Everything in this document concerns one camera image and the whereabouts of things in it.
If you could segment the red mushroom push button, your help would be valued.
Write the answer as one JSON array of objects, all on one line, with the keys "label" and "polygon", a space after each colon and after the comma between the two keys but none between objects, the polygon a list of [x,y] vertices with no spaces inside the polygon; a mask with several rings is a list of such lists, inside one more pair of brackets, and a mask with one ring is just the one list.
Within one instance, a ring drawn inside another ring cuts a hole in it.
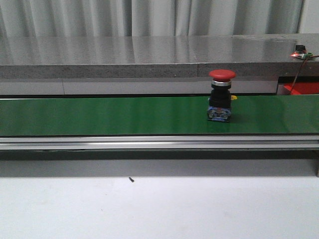
[{"label": "red mushroom push button", "polygon": [[231,118],[231,80],[236,77],[235,72],[217,69],[209,72],[212,78],[207,119],[209,121],[229,122]]}]

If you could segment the grey stone counter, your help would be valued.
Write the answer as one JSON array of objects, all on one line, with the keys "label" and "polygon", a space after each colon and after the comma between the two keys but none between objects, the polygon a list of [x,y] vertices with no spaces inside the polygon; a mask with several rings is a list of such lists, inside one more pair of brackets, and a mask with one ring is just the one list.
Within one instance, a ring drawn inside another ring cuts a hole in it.
[{"label": "grey stone counter", "polygon": [[0,40],[3,79],[193,78],[229,69],[237,76],[296,74],[297,44],[314,54],[317,34],[141,37],[8,37]]}]

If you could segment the green conveyor belt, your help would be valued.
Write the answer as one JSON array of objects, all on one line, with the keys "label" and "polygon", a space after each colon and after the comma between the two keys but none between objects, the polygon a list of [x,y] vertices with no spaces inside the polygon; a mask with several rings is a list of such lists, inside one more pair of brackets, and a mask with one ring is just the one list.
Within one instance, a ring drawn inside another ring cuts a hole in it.
[{"label": "green conveyor belt", "polygon": [[5,99],[1,136],[317,134],[317,95],[239,96],[230,122],[207,120],[208,98]]}]

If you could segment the red plastic tray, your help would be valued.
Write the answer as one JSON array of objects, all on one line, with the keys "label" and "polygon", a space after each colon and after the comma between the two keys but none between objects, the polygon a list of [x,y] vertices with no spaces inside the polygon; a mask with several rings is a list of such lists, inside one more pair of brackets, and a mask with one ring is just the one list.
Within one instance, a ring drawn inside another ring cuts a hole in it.
[{"label": "red plastic tray", "polygon": [[315,95],[319,93],[319,83],[292,83],[284,84],[283,95]]}]

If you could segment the small black sensor cube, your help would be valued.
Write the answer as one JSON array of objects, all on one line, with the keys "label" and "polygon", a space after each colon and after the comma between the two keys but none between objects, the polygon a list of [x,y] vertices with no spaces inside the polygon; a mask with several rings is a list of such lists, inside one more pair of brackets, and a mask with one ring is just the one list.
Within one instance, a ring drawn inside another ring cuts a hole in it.
[{"label": "small black sensor cube", "polygon": [[295,47],[295,51],[298,53],[298,54],[306,54],[306,47],[302,44],[298,44],[296,45]]}]

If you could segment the small green circuit board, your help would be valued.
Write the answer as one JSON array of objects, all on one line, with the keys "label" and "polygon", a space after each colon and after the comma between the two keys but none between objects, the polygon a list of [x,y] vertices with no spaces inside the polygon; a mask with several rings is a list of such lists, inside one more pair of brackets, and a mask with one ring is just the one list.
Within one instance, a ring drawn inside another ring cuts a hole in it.
[{"label": "small green circuit board", "polygon": [[302,52],[294,52],[293,54],[291,54],[291,56],[293,58],[301,59],[301,60],[314,58],[314,55],[312,53],[302,53]]}]

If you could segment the grey curtain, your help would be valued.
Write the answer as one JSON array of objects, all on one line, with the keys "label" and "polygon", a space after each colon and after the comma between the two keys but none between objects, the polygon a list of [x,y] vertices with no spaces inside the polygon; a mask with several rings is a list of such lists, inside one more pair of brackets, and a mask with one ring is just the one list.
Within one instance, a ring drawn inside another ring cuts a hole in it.
[{"label": "grey curtain", "polygon": [[301,0],[3,0],[2,37],[297,33]]}]

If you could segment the aluminium conveyor frame rail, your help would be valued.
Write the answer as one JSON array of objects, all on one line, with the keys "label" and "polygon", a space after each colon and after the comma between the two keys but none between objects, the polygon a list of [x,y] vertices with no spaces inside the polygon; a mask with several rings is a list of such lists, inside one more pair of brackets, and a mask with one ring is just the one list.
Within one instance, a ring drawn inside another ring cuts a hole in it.
[{"label": "aluminium conveyor frame rail", "polygon": [[317,135],[3,137],[1,177],[316,176]]}]

